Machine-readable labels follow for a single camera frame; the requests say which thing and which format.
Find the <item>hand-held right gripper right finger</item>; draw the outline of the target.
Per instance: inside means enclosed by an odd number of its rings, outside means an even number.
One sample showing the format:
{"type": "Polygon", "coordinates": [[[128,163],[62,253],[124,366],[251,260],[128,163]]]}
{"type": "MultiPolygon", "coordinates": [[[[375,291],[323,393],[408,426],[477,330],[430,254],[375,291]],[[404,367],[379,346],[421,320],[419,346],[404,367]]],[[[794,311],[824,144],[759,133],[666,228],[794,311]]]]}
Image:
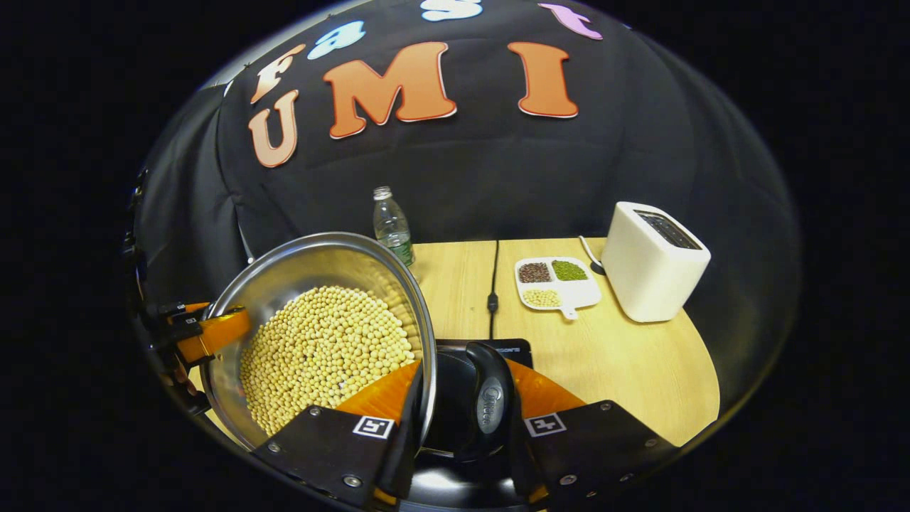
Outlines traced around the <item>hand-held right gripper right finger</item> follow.
{"type": "Polygon", "coordinates": [[[591,508],[676,457],[675,444],[614,400],[587,404],[536,370],[507,364],[518,399],[509,463],[531,508],[591,508]]]}

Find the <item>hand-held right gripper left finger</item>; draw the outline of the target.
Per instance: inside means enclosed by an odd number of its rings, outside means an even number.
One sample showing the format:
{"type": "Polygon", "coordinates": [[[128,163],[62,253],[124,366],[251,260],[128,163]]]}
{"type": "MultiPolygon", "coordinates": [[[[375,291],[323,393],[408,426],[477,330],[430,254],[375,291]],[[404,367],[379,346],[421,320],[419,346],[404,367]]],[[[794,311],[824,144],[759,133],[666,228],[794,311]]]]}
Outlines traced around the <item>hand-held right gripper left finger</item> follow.
{"type": "Polygon", "coordinates": [[[385,375],[348,400],[348,410],[309,406],[252,454],[342,509],[406,498],[422,427],[422,371],[412,363],[385,375]]]}

